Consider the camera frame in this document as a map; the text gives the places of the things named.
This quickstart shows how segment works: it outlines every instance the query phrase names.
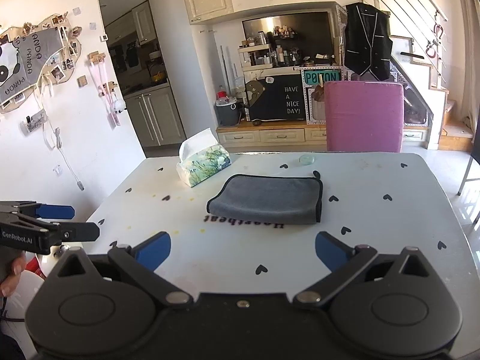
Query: white table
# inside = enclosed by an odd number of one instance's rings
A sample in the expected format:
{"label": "white table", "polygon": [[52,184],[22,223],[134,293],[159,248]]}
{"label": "white table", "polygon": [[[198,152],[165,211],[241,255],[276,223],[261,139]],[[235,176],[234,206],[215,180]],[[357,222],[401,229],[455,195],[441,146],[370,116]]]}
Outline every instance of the white table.
{"label": "white table", "polygon": [[[199,292],[286,292],[291,299],[330,273],[315,253],[319,231],[351,246],[370,244],[383,254],[416,246],[462,309],[463,326],[452,356],[478,350],[477,269],[452,207],[423,159],[416,154],[324,153],[302,166],[299,156],[233,154],[231,166],[193,188],[180,181],[176,157],[147,159],[91,216],[90,221],[104,221],[99,239],[86,245],[87,251],[105,253],[113,241],[134,246],[165,231],[171,252],[155,272],[194,297]],[[240,225],[212,221],[206,212],[207,201],[234,174],[312,176],[314,170],[323,181],[321,223]],[[391,201],[383,198],[386,194]],[[329,201],[332,195],[337,202]],[[351,232],[342,235],[344,226]],[[439,249],[439,242],[446,249]],[[268,272],[255,274],[260,264]]]}

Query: curtain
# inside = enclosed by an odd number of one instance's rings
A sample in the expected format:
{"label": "curtain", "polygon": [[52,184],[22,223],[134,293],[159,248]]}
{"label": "curtain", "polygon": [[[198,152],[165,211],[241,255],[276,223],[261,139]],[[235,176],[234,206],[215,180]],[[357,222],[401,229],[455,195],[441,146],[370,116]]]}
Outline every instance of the curtain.
{"label": "curtain", "polygon": [[480,0],[460,1],[465,26],[465,88],[461,114],[470,117],[475,131],[480,107]]}

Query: gray microfiber cloth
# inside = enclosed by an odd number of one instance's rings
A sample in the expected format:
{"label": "gray microfiber cloth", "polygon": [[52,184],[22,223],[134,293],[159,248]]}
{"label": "gray microfiber cloth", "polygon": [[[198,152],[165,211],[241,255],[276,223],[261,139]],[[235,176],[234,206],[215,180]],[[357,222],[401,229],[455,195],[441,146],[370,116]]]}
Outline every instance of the gray microfiber cloth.
{"label": "gray microfiber cloth", "polygon": [[323,184],[315,177],[233,175],[207,203],[207,212],[245,221],[309,225],[320,222]]}

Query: human hand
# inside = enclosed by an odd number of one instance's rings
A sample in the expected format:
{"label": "human hand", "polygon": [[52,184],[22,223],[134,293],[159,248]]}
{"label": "human hand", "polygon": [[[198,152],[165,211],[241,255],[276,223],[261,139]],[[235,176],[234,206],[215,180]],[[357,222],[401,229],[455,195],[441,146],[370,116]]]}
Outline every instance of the human hand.
{"label": "human hand", "polygon": [[5,280],[3,280],[2,284],[0,284],[0,290],[4,297],[9,297],[15,292],[15,289],[20,282],[20,276],[25,270],[26,265],[27,259],[25,257],[25,252],[22,252],[20,257],[17,257],[11,262],[11,271],[13,274],[8,276]]}

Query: pink chair back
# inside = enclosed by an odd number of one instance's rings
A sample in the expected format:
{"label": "pink chair back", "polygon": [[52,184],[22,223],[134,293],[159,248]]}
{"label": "pink chair back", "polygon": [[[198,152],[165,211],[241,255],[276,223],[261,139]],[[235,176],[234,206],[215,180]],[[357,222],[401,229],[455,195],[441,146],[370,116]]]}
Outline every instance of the pink chair back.
{"label": "pink chair back", "polygon": [[327,150],[400,152],[403,87],[394,82],[325,83]]}

